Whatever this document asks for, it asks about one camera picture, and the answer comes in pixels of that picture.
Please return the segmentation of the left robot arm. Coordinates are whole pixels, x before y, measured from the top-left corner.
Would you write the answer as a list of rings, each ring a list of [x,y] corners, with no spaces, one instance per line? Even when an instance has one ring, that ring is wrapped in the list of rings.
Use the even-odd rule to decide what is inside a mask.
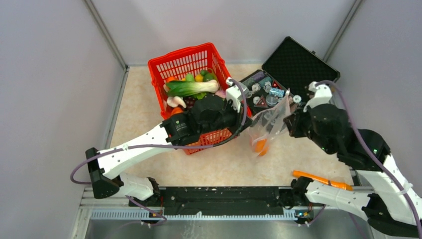
[[[206,149],[218,144],[197,145],[204,134],[228,129],[232,136],[245,128],[247,113],[241,97],[223,99],[207,95],[185,112],[177,113],[147,133],[117,147],[86,151],[88,170],[96,199],[124,195],[153,206],[159,201],[157,182],[139,178],[125,170],[155,155],[175,149]]]

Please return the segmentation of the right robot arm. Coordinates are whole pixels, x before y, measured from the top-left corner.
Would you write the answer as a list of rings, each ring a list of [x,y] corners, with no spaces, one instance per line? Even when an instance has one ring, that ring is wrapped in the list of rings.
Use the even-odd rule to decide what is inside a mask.
[[[354,130],[346,110],[331,104],[296,109],[284,119],[289,135],[306,137],[355,170],[372,187],[363,193],[326,185],[307,176],[291,183],[298,205],[324,204],[354,214],[389,236],[421,238],[422,199],[405,186],[390,147],[380,134]]]

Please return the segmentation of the clear zip top bag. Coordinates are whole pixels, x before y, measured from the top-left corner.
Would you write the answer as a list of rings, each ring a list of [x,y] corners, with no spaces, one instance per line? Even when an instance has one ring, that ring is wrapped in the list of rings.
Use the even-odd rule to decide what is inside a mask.
[[[287,131],[287,125],[284,123],[284,118],[291,115],[291,101],[290,90],[287,90],[282,98],[278,99],[278,103],[272,108],[263,110],[252,118],[252,124],[248,128],[249,142],[252,152],[253,145],[262,139],[267,139],[267,144],[270,148],[272,141],[275,138]]]

